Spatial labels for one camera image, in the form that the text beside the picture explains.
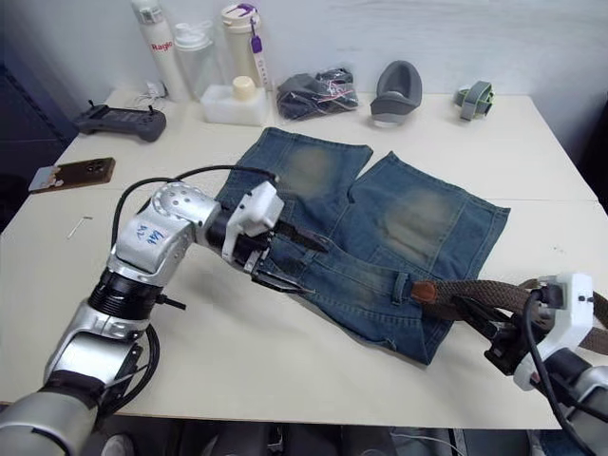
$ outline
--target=leather tag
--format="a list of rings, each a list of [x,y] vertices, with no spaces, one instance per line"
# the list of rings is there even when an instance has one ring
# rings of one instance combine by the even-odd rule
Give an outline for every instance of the leather tag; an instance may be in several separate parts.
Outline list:
[[[435,288],[435,284],[427,280],[414,282],[411,287],[411,297],[421,304],[434,304],[435,299],[437,299],[437,289]]]

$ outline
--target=clear plastic bag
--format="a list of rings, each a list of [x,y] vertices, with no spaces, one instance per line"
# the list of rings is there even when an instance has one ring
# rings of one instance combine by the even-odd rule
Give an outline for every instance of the clear plastic bag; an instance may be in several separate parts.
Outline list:
[[[303,121],[359,106],[352,73],[343,67],[312,76],[300,73],[276,88],[276,108],[285,121]]]

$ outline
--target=bottle cap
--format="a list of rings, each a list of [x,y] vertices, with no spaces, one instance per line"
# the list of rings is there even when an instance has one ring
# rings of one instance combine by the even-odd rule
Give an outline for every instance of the bottle cap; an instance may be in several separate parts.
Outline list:
[[[181,22],[175,25],[175,46],[181,50],[201,50],[212,45],[209,35],[205,33],[205,24],[191,26]]]
[[[221,21],[230,33],[251,33],[251,21],[259,27],[259,14],[256,7],[248,3],[230,5],[221,11]]]
[[[131,0],[131,8],[140,24],[145,26],[164,21],[161,5],[158,0]]]
[[[246,102],[256,95],[256,85],[249,76],[237,76],[232,82],[232,93],[237,100]]]

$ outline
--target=smartphone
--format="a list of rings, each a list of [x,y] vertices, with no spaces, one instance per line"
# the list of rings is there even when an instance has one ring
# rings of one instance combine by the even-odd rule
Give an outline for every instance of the smartphone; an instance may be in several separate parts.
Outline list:
[[[39,168],[29,185],[29,191],[31,193],[53,192],[107,183],[112,178],[115,164],[114,159],[110,157]]]

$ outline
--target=faded denim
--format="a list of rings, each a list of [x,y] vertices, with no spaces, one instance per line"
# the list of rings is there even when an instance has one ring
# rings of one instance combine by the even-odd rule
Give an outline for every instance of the faded denim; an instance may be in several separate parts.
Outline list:
[[[327,254],[282,236],[267,271],[314,290],[304,297],[344,329],[429,364],[451,322],[422,314],[410,297],[424,278],[477,277],[509,209],[437,180],[392,152],[357,178],[372,151],[267,128],[238,164],[280,176],[281,218],[325,237]],[[236,207],[264,180],[233,171],[218,200]]]
[[[561,429],[542,430],[540,441],[545,456],[584,456],[585,454]]]

